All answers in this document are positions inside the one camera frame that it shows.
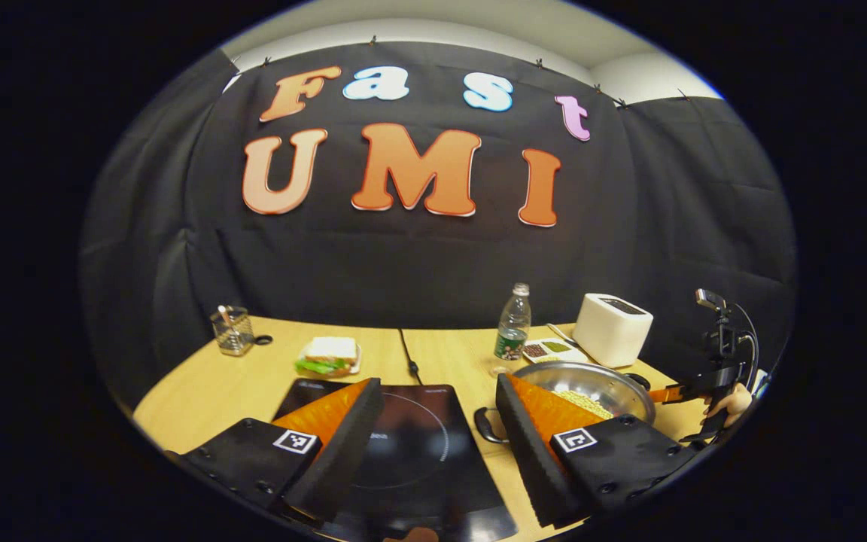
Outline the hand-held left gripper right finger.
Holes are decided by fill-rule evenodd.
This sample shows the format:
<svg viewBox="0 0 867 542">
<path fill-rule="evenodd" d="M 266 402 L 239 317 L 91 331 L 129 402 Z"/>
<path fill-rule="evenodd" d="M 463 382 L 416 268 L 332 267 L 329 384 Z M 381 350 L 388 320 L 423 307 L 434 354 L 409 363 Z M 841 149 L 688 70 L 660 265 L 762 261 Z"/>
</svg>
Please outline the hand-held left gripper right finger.
<svg viewBox="0 0 867 542">
<path fill-rule="evenodd" d="M 498 378 L 496 405 L 543 527 L 629 509 L 673 480 L 700 450 L 637 416 L 603 419 L 512 374 Z"/>
</svg>

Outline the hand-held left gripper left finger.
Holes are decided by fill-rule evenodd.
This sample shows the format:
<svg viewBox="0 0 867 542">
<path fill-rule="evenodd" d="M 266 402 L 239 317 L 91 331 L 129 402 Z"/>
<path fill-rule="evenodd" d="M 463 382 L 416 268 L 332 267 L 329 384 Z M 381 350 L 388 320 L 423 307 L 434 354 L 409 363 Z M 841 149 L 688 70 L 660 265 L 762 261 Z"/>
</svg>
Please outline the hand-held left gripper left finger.
<svg viewBox="0 0 867 542">
<path fill-rule="evenodd" d="M 241 419 L 175 462 L 250 507 L 323 525 L 350 492 L 382 410 L 381 380 L 364 379 L 275 421 Z"/>
</svg>

